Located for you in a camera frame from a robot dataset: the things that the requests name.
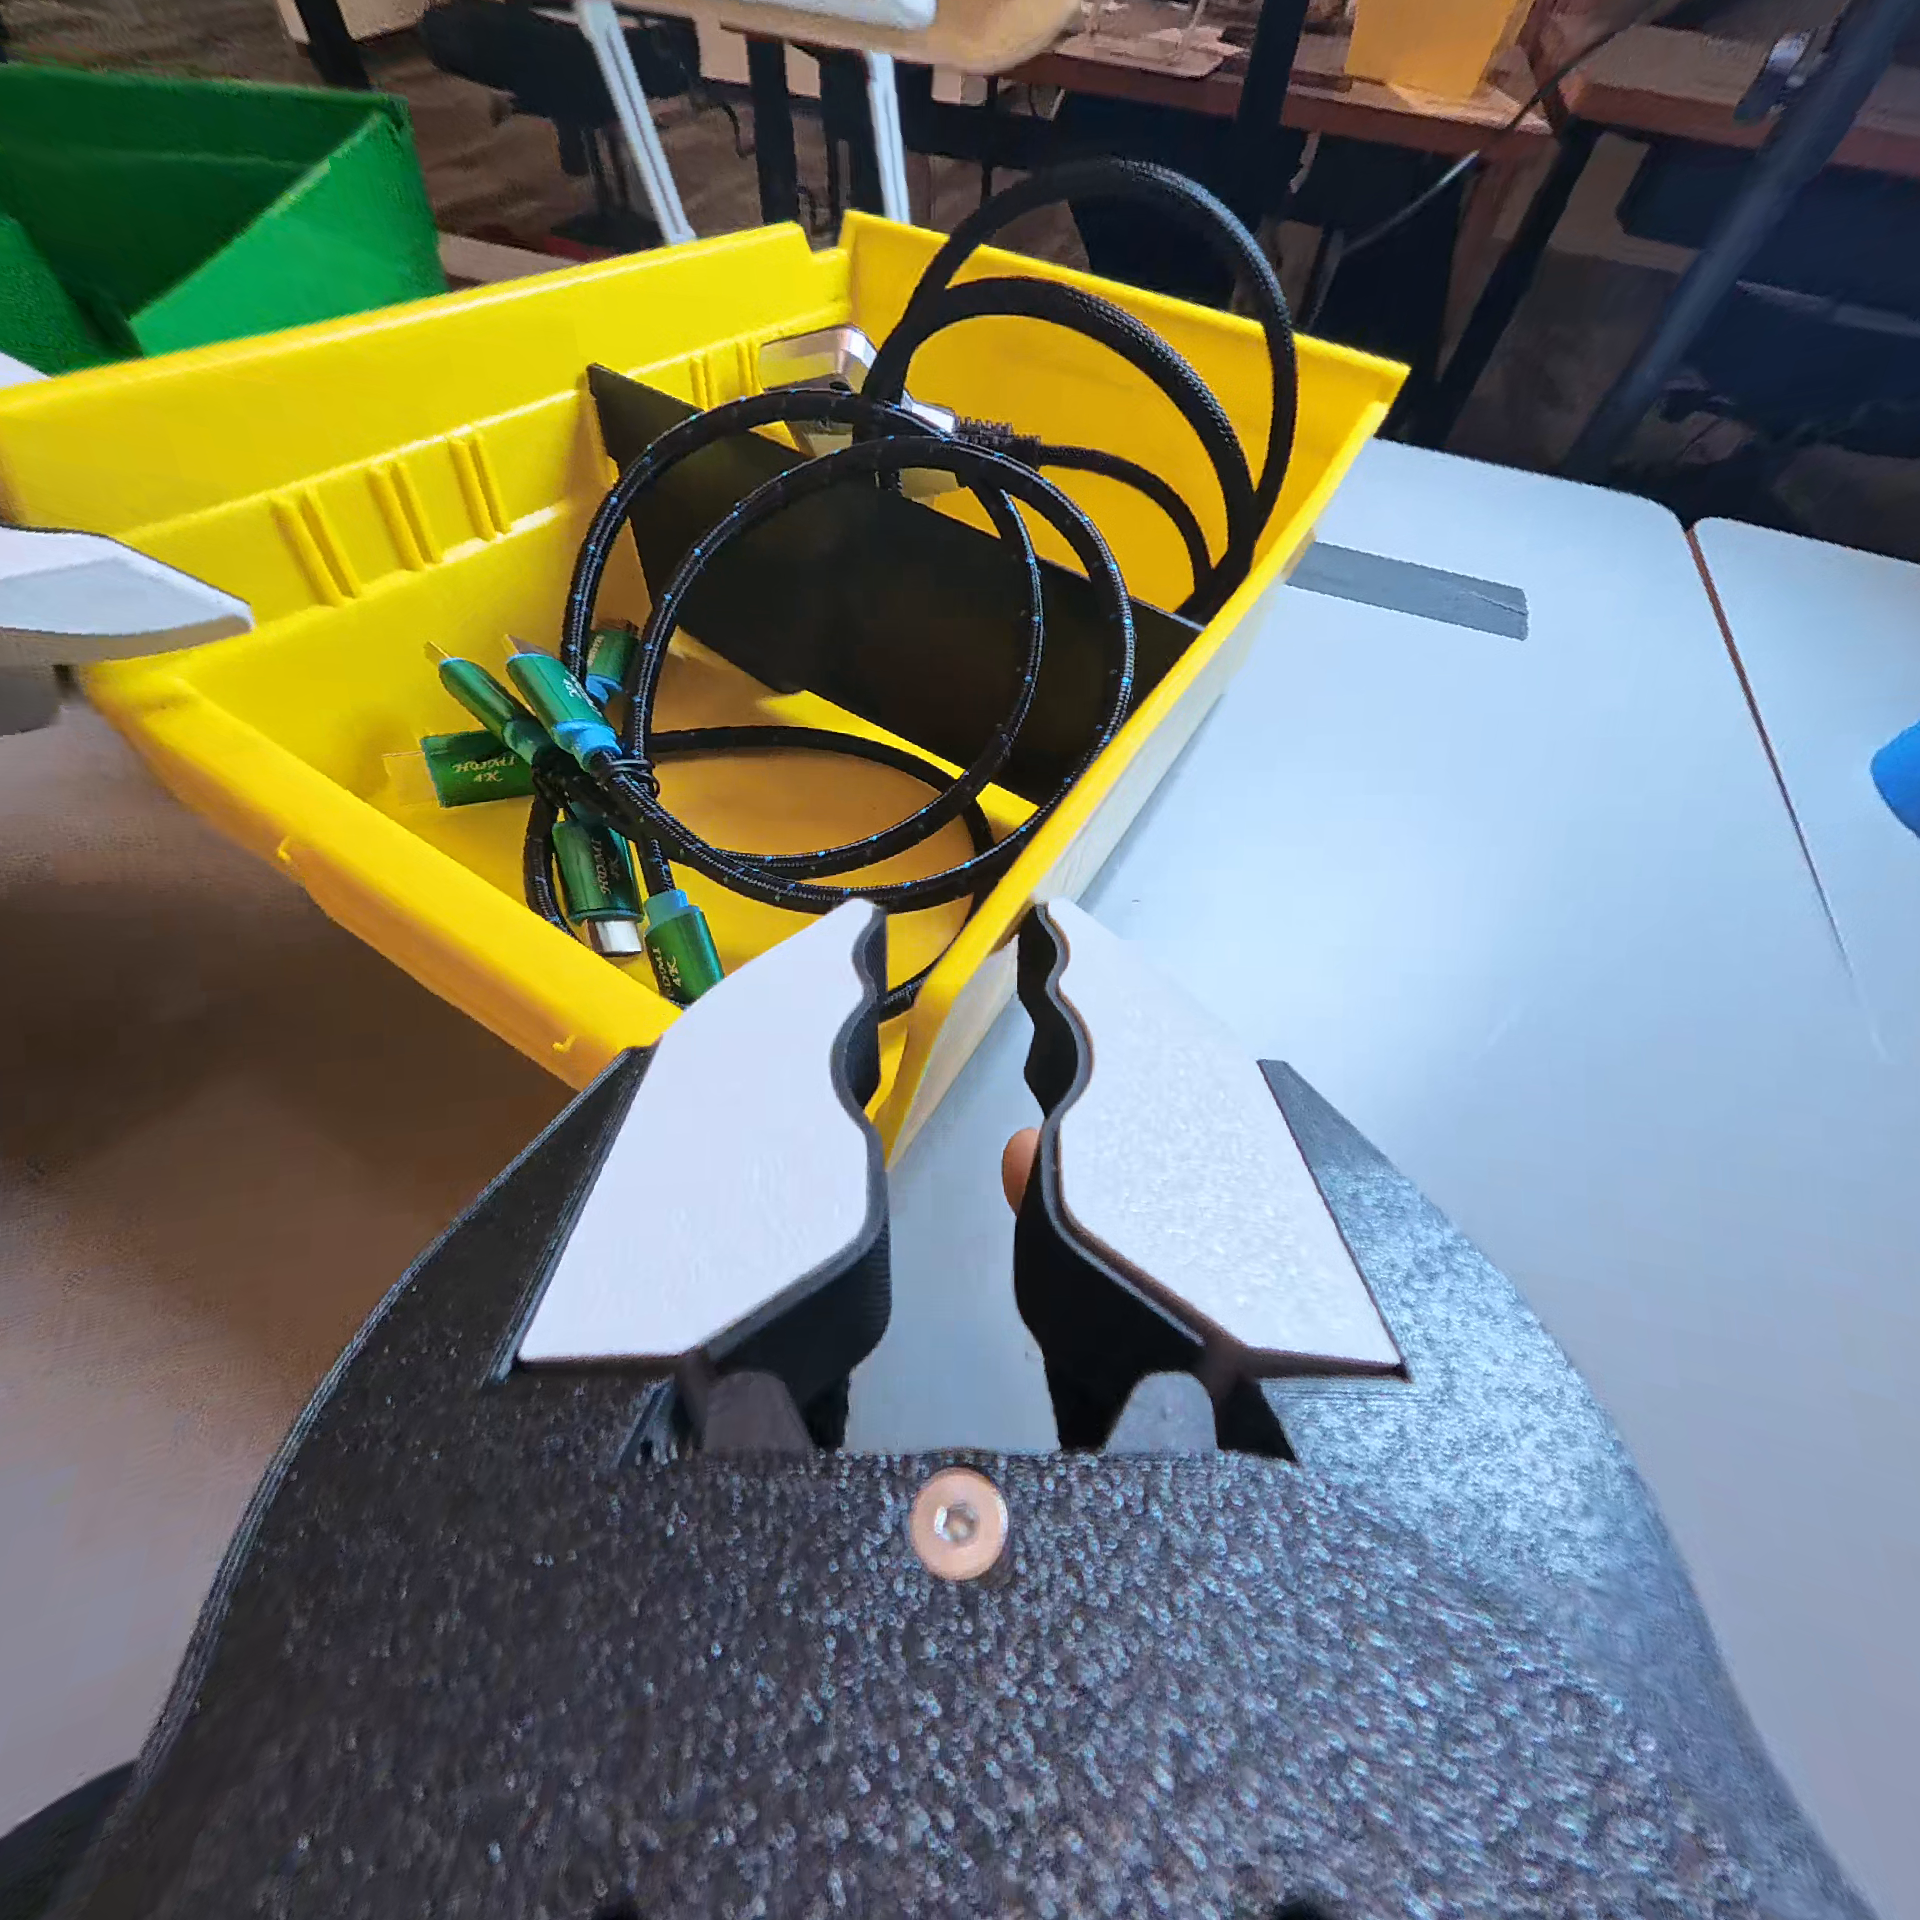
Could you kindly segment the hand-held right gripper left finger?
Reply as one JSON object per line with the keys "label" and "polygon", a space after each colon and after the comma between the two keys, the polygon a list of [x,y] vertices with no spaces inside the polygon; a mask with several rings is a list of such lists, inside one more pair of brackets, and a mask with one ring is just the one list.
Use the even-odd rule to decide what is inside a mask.
{"label": "hand-held right gripper left finger", "polygon": [[833,1383],[893,1310],[869,1119],[888,926],[850,901],[687,1008],[646,1057],[553,1255],[521,1367],[643,1362]]}

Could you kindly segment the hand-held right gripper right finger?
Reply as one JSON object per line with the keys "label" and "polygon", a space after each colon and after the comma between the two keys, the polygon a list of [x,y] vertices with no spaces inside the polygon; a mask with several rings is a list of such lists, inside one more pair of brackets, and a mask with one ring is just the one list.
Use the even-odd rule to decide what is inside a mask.
{"label": "hand-held right gripper right finger", "polygon": [[1070,901],[1017,939],[1040,1104],[1016,1304],[1051,1375],[1401,1377],[1376,1296],[1262,1066]]}

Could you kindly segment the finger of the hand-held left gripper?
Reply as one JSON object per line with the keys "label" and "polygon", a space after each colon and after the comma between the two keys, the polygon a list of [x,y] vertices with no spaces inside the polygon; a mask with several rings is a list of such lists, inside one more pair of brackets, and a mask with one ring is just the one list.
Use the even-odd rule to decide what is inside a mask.
{"label": "finger of the hand-held left gripper", "polygon": [[167,657],[251,629],[247,601],[129,544],[2,528],[2,667]]}

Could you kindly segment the yellow plastic bin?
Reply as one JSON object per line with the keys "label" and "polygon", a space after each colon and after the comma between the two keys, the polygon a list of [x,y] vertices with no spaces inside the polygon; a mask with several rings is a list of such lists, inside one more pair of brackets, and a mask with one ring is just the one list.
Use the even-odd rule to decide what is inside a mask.
{"label": "yellow plastic bin", "polygon": [[[570,1088],[585,1088],[673,1013],[643,963],[565,958],[521,904],[525,802],[435,818],[402,797],[417,734],[453,727],[427,642],[494,667],[510,637],[559,637],[574,551],[615,480],[589,369],[656,389],[667,422],[755,385],[758,351],[833,323],[888,329],[942,237],[853,214],[840,248],[799,227],[295,328],[270,339],[67,375],[6,397],[6,511],[69,523],[247,601],[254,631],[200,651],[101,663],[81,686],[151,778],[334,926]],[[1122,401],[1096,349],[1034,346],[984,321],[936,344],[929,377],[965,411],[1069,435],[1119,429],[1121,450],[1193,489],[1206,461],[1167,401]],[[896,973],[936,963],[927,1010],[880,1029],[886,1138],[941,1099],[1014,993],[1031,895],[1085,890],[1115,850],[1253,640],[1258,598],[1288,579],[1409,374],[1301,339],[1301,418],[1256,576],[1173,665],[1143,665],[1146,718],[1016,865],[982,934],[937,909],[893,934]]]}

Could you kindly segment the braided hdmi cable green plugs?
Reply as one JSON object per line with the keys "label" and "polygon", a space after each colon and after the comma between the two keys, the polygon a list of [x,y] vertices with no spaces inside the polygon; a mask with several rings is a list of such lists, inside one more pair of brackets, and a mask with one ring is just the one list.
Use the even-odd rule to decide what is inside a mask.
{"label": "braided hdmi cable green plugs", "polygon": [[[849,733],[778,725],[693,727],[656,737],[662,761],[849,760],[934,789],[934,800],[898,825],[795,856],[693,854],[690,830],[659,832],[613,800],[610,760],[583,766],[526,710],[517,710],[497,737],[533,785],[519,874],[528,909],[605,958],[646,955],[656,987],[678,1006],[719,985],[722,961],[675,859],[735,896],[806,917],[821,917],[850,896],[911,914],[984,899],[1017,850],[1016,834],[993,834],[976,791],[963,778],[944,785],[930,760]],[[957,866],[917,881],[847,885],[847,877],[898,858],[952,825],[963,825],[969,842],[967,858]]]}
{"label": "braided hdmi cable green plugs", "polygon": [[[634,523],[643,499],[695,456],[729,441],[753,441],[755,430],[766,425],[845,425],[853,430],[853,443],[775,472],[731,506],[656,590],[649,621],[631,638],[624,665],[613,678],[594,680],[592,613],[617,533]],[[731,546],[803,502],[840,487],[857,487],[862,499],[883,502],[883,483],[909,472],[949,477],[987,507],[995,550],[1003,553],[1021,592],[1016,701],[971,763],[949,785],[937,785],[929,760],[880,739],[808,727],[659,733],[656,696],[665,651],[707,571]],[[1034,713],[1049,646],[1049,590],[1023,507],[1065,538],[1087,568],[1102,680],[1087,749],[1070,760],[1057,791],[1016,832],[995,839],[979,797],[999,779]],[[543,919],[570,925],[557,881],[562,824],[613,834],[629,849],[615,865],[623,882],[613,893],[617,912],[629,919],[675,895],[678,863],[736,896],[803,914],[824,914],[850,899],[869,899],[888,912],[914,912],[984,899],[1115,741],[1136,693],[1136,606],[1093,521],[1024,456],[974,440],[967,430],[929,429],[896,401],[845,392],[770,392],[671,425],[619,473],[591,523],[571,574],[561,657],[519,651],[507,667],[510,685],[504,685],[475,661],[445,657],[439,680],[478,722],[490,749],[525,769],[535,807],[521,885]],[[930,786],[934,799],[898,825],[840,849],[803,856],[719,849],[663,802],[659,761],[749,752],[869,761]]]}

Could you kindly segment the grey hdmi hub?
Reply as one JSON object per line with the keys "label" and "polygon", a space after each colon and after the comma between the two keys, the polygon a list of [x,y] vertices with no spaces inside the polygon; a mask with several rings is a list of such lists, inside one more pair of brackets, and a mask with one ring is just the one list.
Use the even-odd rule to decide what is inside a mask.
{"label": "grey hdmi hub", "polygon": [[[759,344],[755,374],[765,393],[864,393],[877,358],[878,349],[869,334],[845,323]],[[958,424],[954,410],[914,401],[912,393],[905,393],[898,405],[927,432],[954,440]],[[808,458],[825,458],[853,441],[853,429],[845,424],[789,424],[781,432],[794,450]],[[914,502],[934,502],[963,487],[949,473],[934,469],[911,469],[898,477],[896,485],[903,497]]]}

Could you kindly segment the green plastic bin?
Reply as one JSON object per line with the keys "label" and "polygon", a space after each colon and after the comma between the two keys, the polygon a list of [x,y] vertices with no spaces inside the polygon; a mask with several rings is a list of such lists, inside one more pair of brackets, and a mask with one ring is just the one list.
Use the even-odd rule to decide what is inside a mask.
{"label": "green plastic bin", "polygon": [[6,64],[10,361],[53,377],[445,291],[402,101]]}

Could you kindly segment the black bin divider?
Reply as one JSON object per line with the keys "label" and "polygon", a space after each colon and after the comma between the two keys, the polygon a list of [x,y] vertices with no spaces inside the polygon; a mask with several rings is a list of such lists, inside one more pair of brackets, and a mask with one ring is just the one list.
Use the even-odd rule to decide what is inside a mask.
{"label": "black bin divider", "polygon": [[[608,458],[624,469],[671,425],[685,401],[610,369],[589,369]],[[703,448],[641,499],[634,560],[649,598],[698,538],[750,491],[803,458],[768,440]],[[1040,562],[1046,657],[1024,727],[999,770],[1023,800],[1057,794],[1105,713],[1114,625],[1089,581]],[[1134,601],[1136,691],[1129,712],[1193,648],[1201,626]],[[911,746],[969,766],[1014,710],[1026,655],[1024,586],[993,533],[866,483],[808,497],[712,560],[681,613],[690,637],[775,693],[815,693]]]}

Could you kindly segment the grey tape strip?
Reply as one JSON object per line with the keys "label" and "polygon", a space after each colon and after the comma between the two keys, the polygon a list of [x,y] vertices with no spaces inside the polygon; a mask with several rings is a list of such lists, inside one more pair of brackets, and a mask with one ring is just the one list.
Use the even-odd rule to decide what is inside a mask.
{"label": "grey tape strip", "polygon": [[1306,550],[1288,576],[1288,586],[1470,634],[1507,640],[1530,637],[1530,601],[1519,586],[1490,584],[1413,560],[1392,560],[1327,541],[1315,541]]}

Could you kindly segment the black metal pole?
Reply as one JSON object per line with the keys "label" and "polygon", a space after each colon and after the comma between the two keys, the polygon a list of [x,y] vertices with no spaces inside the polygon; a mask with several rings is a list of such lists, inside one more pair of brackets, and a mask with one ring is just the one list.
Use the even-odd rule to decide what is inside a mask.
{"label": "black metal pole", "polygon": [[1711,230],[1659,321],[1602,397],[1559,473],[1602,485],[1616,456],[1665,397],[1702,329],[1742,280],[1798,198],[1829,165],[1881,83],[1917,2],[1861,2],[1840,16],[1838,39],[1779,110],[1738,194]]}

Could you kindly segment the yellow cardboard tray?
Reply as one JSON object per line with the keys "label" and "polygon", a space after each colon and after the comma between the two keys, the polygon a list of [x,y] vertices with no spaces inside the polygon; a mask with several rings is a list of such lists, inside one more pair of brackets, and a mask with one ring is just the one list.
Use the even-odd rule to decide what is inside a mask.
{"label": "yellow cardboard tray", "polygon": [[1470,98],[1513,47],[1531,2],[1353,2],[1351,81]]}

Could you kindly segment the long wooden desk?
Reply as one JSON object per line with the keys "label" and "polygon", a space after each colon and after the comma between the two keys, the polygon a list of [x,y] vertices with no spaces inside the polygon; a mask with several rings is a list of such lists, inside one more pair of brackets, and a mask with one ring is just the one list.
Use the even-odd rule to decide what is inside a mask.
{"label": "long wooden desk", "polygon": [[[1505,56],[1467,98],[1447,98],[1376,81],[1336,81],[1345,42],[1315,38],[1297,56],[1282,123],[1384,143],[1417,154],[1463,157],[1493,138],[1535,86],[1523,53]],[[1719,150],[1753,151],[1763,123],[1738,121],[1738,104],[1761,71],[1763,48],[1697,33],[1637,27],[1601,48],[1559,87],[1575,117],[1631,138],[1682,138]],[[1087,93],[1136,105],[1165,105],[1230,121],[1242,104],[1247,59],[1237,57],[1201,81],[1159,66],[1138,70],[1077,57],[1070,47],[1047,51],[1014,78],[1034,87]],[[1878,83],[1843,136],[1840,168],[1919,179],[1919,77],[1895,64]]]}

